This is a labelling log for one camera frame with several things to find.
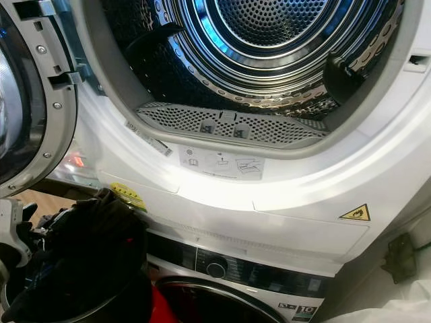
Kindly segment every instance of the stainless steel drum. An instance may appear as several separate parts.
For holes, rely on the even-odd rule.
[[[338,107],[322,81],[335,52],[367,77],[403,0],[103,0],[120,47],[175,23],[134,67],[160,102],[320,119]]]

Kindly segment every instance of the yellow warning triangle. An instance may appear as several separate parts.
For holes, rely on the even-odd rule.
[[[339,217],[340,219],[347,220],[360,220],[360,221],[370,221],[370,213],[368,212],[368,207],[366,204],[357,207],[356,209],[346,213]]]

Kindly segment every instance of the yellow sticker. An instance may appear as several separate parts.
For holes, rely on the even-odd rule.
[[[371,221],[370,213],[368,212],[368,207],[366,204],[357,207],[356,209],[346,213],[345,215],[342,215],[339,218],[347,220]]]
[[[110,185],[110,188],[120,199],[125,201],[127,204],[133,205],[134,207],[142,209],[145,212],[147,211],[146,205],[141,199],[141,197],[127,185],[120,183],[112,183]]]

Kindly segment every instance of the wooden floor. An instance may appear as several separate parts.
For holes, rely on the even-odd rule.
[[[12,197],[13,199],[21,200],[24,205],[36,203],[38,209],[33,214],[31,222],[36,225],[43,215],[52,215],[61,208],[70,208],[75,203],[73,200],[63,199],[54,195],[36,192],[35,190],[25,190]]]

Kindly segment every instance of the dryer door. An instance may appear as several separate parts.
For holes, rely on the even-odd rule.
[[[29,2],[0,1],[0,197],[48,175],[75,130],[72,60],[56,18]]]
[[[156,283],[184,323],[282,323],[271,307],[235,289],[195,277],[167,277]]]

